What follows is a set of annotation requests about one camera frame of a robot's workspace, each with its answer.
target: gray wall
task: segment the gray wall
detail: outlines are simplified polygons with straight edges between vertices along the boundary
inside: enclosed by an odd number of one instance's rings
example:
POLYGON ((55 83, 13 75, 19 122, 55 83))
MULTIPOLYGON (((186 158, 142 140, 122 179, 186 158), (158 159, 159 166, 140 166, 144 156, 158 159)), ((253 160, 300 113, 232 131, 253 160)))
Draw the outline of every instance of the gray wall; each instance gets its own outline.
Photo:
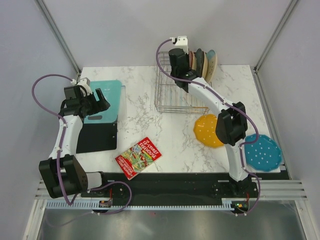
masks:
POLYGON ((45 0, 81 67, 150 66, 187 35, 219 64, 255 65, 290 0, 45 0))
MULTIPOLYGON (((0 1, 0 233, 21 239, 58 120, 33 101, 31 87, 42 75, 75 77, 33 0, 0 1)), ((67 80, 51 78, 36 88, 39 100, 59 111, 67 80)))
POLYGON ((289 170, 320 226, 320 1, 300 1, 260 76, 289 170))

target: white marble surface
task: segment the white marble surface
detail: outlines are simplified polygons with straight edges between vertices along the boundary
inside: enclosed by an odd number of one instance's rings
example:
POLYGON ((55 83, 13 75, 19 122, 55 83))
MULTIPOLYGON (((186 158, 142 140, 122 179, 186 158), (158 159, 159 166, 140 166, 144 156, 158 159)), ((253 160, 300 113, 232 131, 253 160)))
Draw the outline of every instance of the white marble surface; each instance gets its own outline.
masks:
MULTIPOLYGON (((121 172, 115 157, 149 137, 162 157, 146 168, 145 173, 228 172, 225 148, 206 147, 195 138, 194 123, 201 115, 157 112, 154 105, 155 70, 154 66, 83 68, 82 78, 120 80, 126 91, 126 117, 121 117, 118 123, 117 149, 77 154, 84 170, 121 172)), ((243 102, 259 133, 270 135, 248 65, 219 66, 212 86, 231 101, 243 102)), ((247 136, 253 133, 248 123, 247 136)))

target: metal floor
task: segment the metal floor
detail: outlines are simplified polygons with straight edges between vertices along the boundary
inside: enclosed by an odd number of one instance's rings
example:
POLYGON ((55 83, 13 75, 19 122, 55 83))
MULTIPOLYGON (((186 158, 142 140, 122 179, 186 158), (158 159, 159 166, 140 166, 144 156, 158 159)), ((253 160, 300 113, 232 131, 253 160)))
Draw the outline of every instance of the metal floor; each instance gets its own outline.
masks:
MULTIPOLYGON (((88 210, 46 209, 43 219, 65 223, 88 210)), ((205 210, 126 210, 89 214, 63 227, 42 221, 38 240, 305 240, 294 202, 260 201, 248 216, 205 210)))

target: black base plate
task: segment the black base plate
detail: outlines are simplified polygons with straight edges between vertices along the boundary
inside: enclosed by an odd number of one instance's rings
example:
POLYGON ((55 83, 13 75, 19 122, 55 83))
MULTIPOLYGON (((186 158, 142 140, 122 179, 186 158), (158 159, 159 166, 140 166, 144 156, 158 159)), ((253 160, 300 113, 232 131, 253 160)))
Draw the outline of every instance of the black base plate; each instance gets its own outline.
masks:
POLYGON ((117 123, 85 123, 80 131, 76 153, 91 153, 117 148, 117 123))
MULTIPOLYGON (((288 173, 263 173, 267 179, 288 179, 288 173)), ((228 173, 140 173, 128 180, 123 173, 103 173, 102 184, 109 181, 123 181, 132 190, 131 206, 207 206, 221 205, 221 198, 246 199, 258 196, 255 182, 249 183, 245 191, 235 192, 234 185, 228 182, 228 173)), ((129 190, 122 184, 112 188, 113 205, 123 206, 127 203, 129 190)), ((110 188, 103 191, 82 193, 84 198, 108 198, 110 188)))

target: teal cutting board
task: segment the teal cutting board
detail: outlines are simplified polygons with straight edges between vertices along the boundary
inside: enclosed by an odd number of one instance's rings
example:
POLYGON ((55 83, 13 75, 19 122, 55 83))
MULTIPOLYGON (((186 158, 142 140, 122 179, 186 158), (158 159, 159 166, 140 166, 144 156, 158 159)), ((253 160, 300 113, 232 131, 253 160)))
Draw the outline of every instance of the teal cutting board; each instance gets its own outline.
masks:
POLYGON ((84 124, 109 124, 116 122, 119 112, 122 83, 119 80, 91 81, 90 87, 97 101, 99 99, 96 89, 101 89, 104 98, 110 103, 110 107, 106 111, 87 116, 84 119, 84 124))

